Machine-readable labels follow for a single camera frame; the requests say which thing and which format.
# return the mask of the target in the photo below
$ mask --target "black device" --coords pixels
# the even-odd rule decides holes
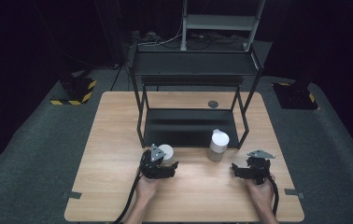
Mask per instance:
[[[125,205],[124,210],[121,212],[120,216],[118,219],[116,219],[114,224],[120,223],[121,219],[126,214],[128,208],[130,207],[136,185],[143,175],[148,179],[163,179],[173,177],[175,175],[178,161],[174,162],[171,166],[162,166],[162,160],[164,159],[164,156],[165,153],[154,144],[152,144],[151,148],[147,149],[142,154],[135,180],[130,190],[127,204]]]
[[[139,171],[148,179],[173,177],[176,173],[178,162],[174,162],[171,166],[161,166],[164,155],[161,149],[152,145],[151,149],[147,149],[142,154]]]
[[[264,182],[264,178],[270,176],[270,161],[264,158],[249,157],[247,160],[249,168],[239,168],[232,163],[234,175],[244,179],[255,179],[256,184],[260,185]]]
[[[254,179],[256,180],[257,185],[263,184],[265,178],[268,178],[270,183],[272,183],[273,191],[275,194],[275,203],[273,206],[273,213],[275,215],[279,200],[278,188],[275,181],[270,176],[270,160],[266,160],[267,158],[273,159],[275,156],[263,150],[249,152],[248,156],[250,156],[247,159],[248,168],[239,168],[236,164],[232,163],[234,176],[244,179]]]

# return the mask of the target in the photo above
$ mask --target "wire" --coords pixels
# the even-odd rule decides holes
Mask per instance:
[[[275,194],[275,203],[273,205],[273,214],[276,215],[276,210],[278,208],[278,201],[279,201],[278,187],[276,186],[276,183],[272,177],[270,177],[270,176],[266,176],[266,177],[267,177],[267,179],[270,180],[270,183],[272,183],[272,186],[273,186],[273,192]]]
[[[115,86],[115,83],[116,83],[116,81],[118,80],[120,71],[121,71],[121,65],[119,66],[119,71],[118,71],[118,73],[116,74],[116,77],[115,77],[115,80],[113,81],[112,87],[110,88],[111,91],[113,90],[113,87]]]
[[[244,42],[244,41],[245,41],[244,38],[238,38],[238,39],[230,41],[230,42],[213,41],[213,44],[228,45],[228,44],[235,44],[235,43]]]
[[[177,30],[176,35],[175,35],[173,38],[168,39],[168,40],[163,41],[163,42],[160,42],[160,43],[157,43],[157,41],[158,41],[159,38],[160,38],[160,37],[159,37],[155,42],[140,43],[140,44],[138,44],[138,46],[157,46],[157,45],[162,45],[162,44],[165,44],[165,43],[169,43],[169,42],[171,42],[171,41],[177,39],[178,37],[182,36],[182,35],[180,34],[180,31],[181,31],[181,29],[182,29],[182,24],[183,24],[183,9],[182,9],[182,17],[181,17],[181,19],[180,19],[179,29]]]
[[[48,27],[48,24],[46,23],[45,21],[45,18],[43,17],[42,13],[40,12],[40,9],[39,7],[37,6],[37,3],[36,1],[34,1],[34,4],[35,4],[35,8],[36,8],[36,11],[37,13],[39,14],[39,17],[40,17],[40,20],[42,21],[43,25],[45,26],[46,28],[46,31],[48,32],[49,34],[49,37],[51,38],[51,42],[53,43],[53,46],[58,50],[60,51],[63,55],[65,55],[66,57],[72,59],[72,60],[75,60],[79,63],[83,63],[85,65],[88,65],[88,66],[91,66],[91,67],[94,67],[94,68],[109,68],[109,67],[103,67],[103,66],[98,66],[98,65],[95,65],[95,64],[92,64],[92,63],[86,63],[86,62],[83,62],[77,58],[74,58],[72,57],[71,55],[67,54],[66,52],[64,52],[63,50],[60,49],[60,47],[57,45],[57,42],[55,41],[54,39],[54,36],[51,34],[51,31],[50,31],[50,28]]]
[[[127,72],[127,91],[129,91],[130,90],[130,73],[128,70],[128,65],[126,65],[125,68],[126,68],[126,72]]]
[[[157,37],[157,39],[156,39],[156,42],[155,42],[155,44],[153,45],[153,50],[155,50],[156,49],[156,46],[157,46],[157,41],[159,41],[159,39],[160,39],[160,36],[159,37]]]
[[[175,47],[166,46],[165,44],[162,44],[162,46],[167,48],[167,49],[179,49],[180,48],[180,42],[178,42],[178,45],[175,46]]]
[[[200,14],[203,14],[204,10],[205,10],[206,7],[208,6],[209,1],[211,1],[211,0],[207,0],[207,1],[206,1],[205,6],[204,6],[203,9],[201,10]]]
[[[104,26],[104,21],[103,21],[103,18],[101,16],[100,9],[98,8],[97,1],[94,1],[94,4],[95,4],[95,9],[97,9],[98,17],[100,18],[100,21],[101,21],[101,27],[103,28],[103,32],[104,32],[104,35],[106,37],[106,44],[107,44],[108,50],[110,52],[110,55],[112,55],[112,58],[114,58],[113,53],[112,53],[112,48],[109,45],[109,41],[107,41],[109,39],[109,37],[107,36],[106,29],[105,29],[105,26]]]
[[[200,49],[195,49],[195,48],[192,48],[191,46],[189,46],[188,44],[187,44],[187,47],[188,47],[188,49],[193,49],[193,50],[203,50],[203,49],[207,49],[209,46],[211,46],[212,45],[212,40],[210,39],[210,38],[207,38],[207,39],[205,39],[205,40],[202,40],[202,39],[199,39],[200,41],[198,41],[197,39],[196,39],[196,42],[203,42],[203,43],[207,43],[207,45],[205,46],[205,47],[203,47],[203,48],[200,48]]]
[[[120,216],[118,217],[118,219],[116,219],[116,221],[114,222],[114,224],[118,224],[120,223],[121,219],[124,217],[124,215],[126,214],[128,208],[130,207],[130,204],[131,204],[131,200],[133,199],[133,196],[134,196],[134,192],[135,192],[135,189],[136,189],[136,185],[138,184],[138,181],[139,179],[141,179],[143,175],[140,175],[139,174],[139,167],[136,171],[136,176],[135,176],[135,180],[134,180],[134,183],[133,185],[131,186],[131,190],[130,190],[130,195],[128,196],[128,200],[127,200],[127,203],[126,205],[124,206],[124,209],[123,211],[121,212]]]

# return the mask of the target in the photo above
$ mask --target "human hand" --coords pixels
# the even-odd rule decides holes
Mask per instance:
[[[156,195],[160,182],[160,179],[148,179],[144,175],[139,178],[135,187],[136,201],[124,224],[142,223],[148,211],[149,203]]]
[[[259,213],[272,212],[274,191],[270,180],[265,178],[264,183],[261,185],[256,185],[252,179],[244,179],[244,181],[248,186],[250,198],[257,211]]]
[[[144,175],[139,179],[136,185],[136,199],[148,203],[151,201],[160,186],[160,179],[148,179]]]

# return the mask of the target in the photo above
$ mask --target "black metal shelf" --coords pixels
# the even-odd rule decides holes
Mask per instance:
[[[142,147],[152,144],[208,147],[215,129],[229,135],[229,147],[242,146],[249,132],[247,107],[262,71],[253,48],[247,52],[139,51],[135,44],[129,54],[128,68],[139,109],[137,132]],[[245,104],[240,94],[244,76],[255,76]],[[141,77],[142,99],[138,92],[137,77]],[[230,109],[151,108],[146,86],[235,87],[235,95]],[[233,117],[237,101],[245,128],[240,139]],[[145,109],[145,129],[142,133]]]
[[[212,132],[220,129],[238,146],[233,112],[229,109],[148,109],[144,145],[209,147]]]

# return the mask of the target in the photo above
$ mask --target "gray carpet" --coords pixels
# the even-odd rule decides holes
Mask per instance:
[[[97,84],[85,105],[51,105],[49,98],[64,96],[57,83],[15,132],[0,155],[0,223],[68,223],[63,194],[73,186],[100,97],[110,90],[117,73],[93,70],[89,77]],[[246,79],[243,91],[251,82]],[[257,92],[269,112],[294,185],[305,196],[302,223],[353,223],[353,140],[318,86],[311,84],[309,90],[319,110],[285,110],[276,99],[273,82],[292,80],[263,77]],[[131,90],[121,69],[113,91]]]

